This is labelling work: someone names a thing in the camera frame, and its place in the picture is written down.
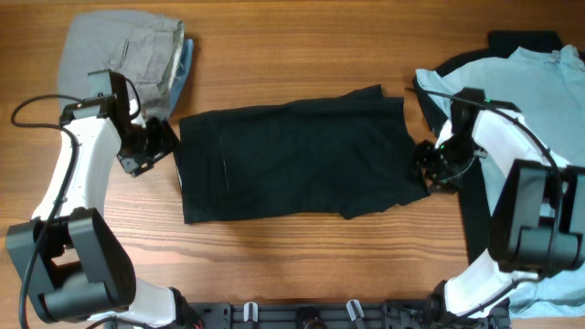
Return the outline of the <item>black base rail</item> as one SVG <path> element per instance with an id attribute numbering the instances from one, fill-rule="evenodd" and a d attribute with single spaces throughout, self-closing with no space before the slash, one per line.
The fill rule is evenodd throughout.
<path id="1" fill-rule="evenodd" d="M 283 305 L 192 303 L 186 313 L 194 319 L 170 326 L 192 329 L 511 328 L 507 302 L 501 302 L 483 318 L 459 320 L 441 311 L 437 302 L 423 300 Z"/>

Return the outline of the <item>black garment under shirt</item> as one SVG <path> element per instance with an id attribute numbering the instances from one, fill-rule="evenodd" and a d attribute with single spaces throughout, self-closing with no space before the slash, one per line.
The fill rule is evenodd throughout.
<path id="1" fill-rule="evenodd" d="M 551 52 L 560 50 L 564 46 L 560 36 L 554 30 L 493 30 L 487 33 L 486 39 L 486 48 L 465 52 L 443 62 L 435 69 L 439 76 L 444 77 L 477 59 L 507 57 L 519 47 L 536 52 Z M 422 87 L 416 80 L 412 81 L 412 85 L 429 130 L 434 135 L 438 135 L 440 128 L 447 121 L 447 115 L 440 110 L 438 105 L 434 104 L 430 96 L 424 94 Z M 484 176 L 479 162 L 475 161 L 467 173 L 463 175 L 462 182 L 458 185 L 458 191 L 467 257 L 469 262 L 473 262 L 487 247 L 491 218 Z"/>

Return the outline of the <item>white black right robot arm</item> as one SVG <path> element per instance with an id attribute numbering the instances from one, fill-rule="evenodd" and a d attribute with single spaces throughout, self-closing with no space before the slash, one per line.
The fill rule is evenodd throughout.
<path id="1" fill-rule="evenodd" d="M 478 158 L 505 176 L 482 254 L 429 297 L 428 323 L 439 328 L 487 320 L 515 289 L 584 263 L 584 170 L 554 156 L 511 102 L 482 90 L 450 96 L 451 118 L 437 142 L 416 147 L 434 190 L 456 191 Z"/>

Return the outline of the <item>light blue shirt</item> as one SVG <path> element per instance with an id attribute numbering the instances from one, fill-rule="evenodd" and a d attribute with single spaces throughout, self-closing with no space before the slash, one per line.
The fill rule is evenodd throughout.
<path id="1" fill-rule="evenodd" d="M 584 62 L 572 45 L 549 52 L 517 48 L 506 58 L 477 59 L 444 76 L 417 69 L 416 81 L 445 115 L 451 113 L 447 97 L 464 87 L 512 102 L 557 160 L 584 164 Z M 515 318 L 582 316 L 584 270 L 563 271 L 518 289 L 510 297 L 510 313 Z"/>

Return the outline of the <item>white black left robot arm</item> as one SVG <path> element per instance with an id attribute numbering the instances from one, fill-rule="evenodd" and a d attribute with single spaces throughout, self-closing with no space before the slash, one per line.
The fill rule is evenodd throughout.
<path id="1" fill-rule="evenodd" d="M 185 328 L 197 320 L 180 292 L 138 279 L 106 224 L 104 202 L 114 157 L 139 152 L 130 103 L 99 94 L 73 99 L 55 124 L 62 146 L 48 191 L 31 220 L 9 228 L 6 248 L 21 279 L 18 317 L 27 307 L 48 324 L 126 324 Z"/>

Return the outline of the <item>black shorts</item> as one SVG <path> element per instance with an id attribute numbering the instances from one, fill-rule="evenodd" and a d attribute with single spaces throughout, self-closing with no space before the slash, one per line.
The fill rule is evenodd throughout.
<path id="1" fill-rule="evenodd" d="M 335 98 L 207 111 L 179 123 L 184 221 L 406 206 L 428 190 L 403 100 L 378 86 Z"/>

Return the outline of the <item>folded grey shorts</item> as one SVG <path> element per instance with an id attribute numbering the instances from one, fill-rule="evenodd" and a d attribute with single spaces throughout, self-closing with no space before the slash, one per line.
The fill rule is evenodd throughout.
<path id="1" fill-rule="evenodd" d="M 88 74 L 109 69 L 133 83 L 144 117 L 166 119 L 184 41 L 184 22 L 168 16 L 133 10 L 79 14 L 61 54 L 58 92 L 88 97 Z"/>

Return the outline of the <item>folded blue garment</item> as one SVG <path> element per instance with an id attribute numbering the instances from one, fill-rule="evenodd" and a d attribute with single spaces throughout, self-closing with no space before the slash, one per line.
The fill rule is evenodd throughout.
<path id="1" fill-rule="evenodd" d="M 174 112 L 182 89 L 186 85 L 186 80 L 192 66 L 194 49 L 194 41 L 192 39 L 186 39 L 182 47 L 175 79 L 169 91 L 169 109 L 171 113 Z"/>

